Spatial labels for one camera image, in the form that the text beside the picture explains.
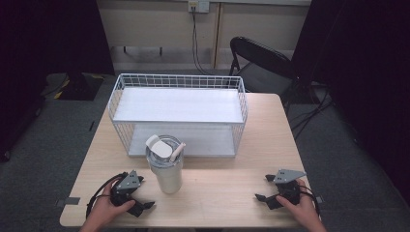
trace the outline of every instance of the robotic claw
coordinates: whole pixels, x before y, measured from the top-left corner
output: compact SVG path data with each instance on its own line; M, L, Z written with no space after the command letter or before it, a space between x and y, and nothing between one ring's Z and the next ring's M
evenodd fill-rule
M111 189L111 202L115 206L120 206L127 201L134 200L135 204L128 210L128 213L139 217L144 210L150 209L155 202L140 203L133 199L131 194L141 186L141 182L144 179L142 176L137 176L133 170L129 175L124 173L122 179L120 179Z
M269 197L260 194L255 194L255 196L259 201L266 202L270 210L282 207L276 199L277 195L281 195L292 204L297 205L299 204L301 191L296 179L303 176L306 176L306 172L280 169L277 175L268 174L265 176L268 182L276 184L278 194Z

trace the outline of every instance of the wooden table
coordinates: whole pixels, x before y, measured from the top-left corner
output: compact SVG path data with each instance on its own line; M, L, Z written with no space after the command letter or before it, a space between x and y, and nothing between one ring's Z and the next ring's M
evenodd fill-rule
M145 158L127 156L105 111L70 194L80 201L65 206L61 224L81 226L95 191L112 176L135 169L145 179L132 196L156 205L140 217L123 214L111 223L113 227L300 226L286 209L271 211L254 196L277 192L266 174L277 174L280 168L304 170L280 99L272 94L248 94L248 103L249 116L236 158L185 157L183 185L174 194L161 192Z

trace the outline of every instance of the human hand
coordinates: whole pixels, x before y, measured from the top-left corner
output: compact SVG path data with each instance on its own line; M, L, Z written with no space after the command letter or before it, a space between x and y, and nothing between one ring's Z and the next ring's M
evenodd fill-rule
M301 191L306 191L306 184L304 181L296 180L300 186ZM277 196L277 201L286 209L292 213L293 217L301 223L304 228L311 232L326 232L325 226L319 218L319 215L314 209L314 205L311 198L305 194L301 194L300 202L298 205L292 204L286 198Z
M97 199L96 204L94 204L90 215L85 220L82 225L80 232L96 232L102 229L104 226L108 225L117 216L123 214L135 204L134 200L130 200L121 206L114 206L110 200L110 193L112 185L118 181L118 179L108 183L100 197Z

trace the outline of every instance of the black chair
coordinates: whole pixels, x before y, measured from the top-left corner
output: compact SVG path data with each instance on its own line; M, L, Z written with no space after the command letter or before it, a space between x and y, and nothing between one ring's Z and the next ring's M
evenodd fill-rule
M280 52L245 37L233 38L230 47L233 61L229 75L241 76L248 92L278 94L287 112L299 86L291 61ZM238 56L249 63L241 68Z

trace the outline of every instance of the white wire basket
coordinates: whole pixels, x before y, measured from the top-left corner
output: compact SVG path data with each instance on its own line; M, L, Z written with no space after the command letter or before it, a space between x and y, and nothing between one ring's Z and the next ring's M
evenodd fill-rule
M184 156L234 157L248 102L240 76L123 73L108 113L131 157L153 134L185 142Z

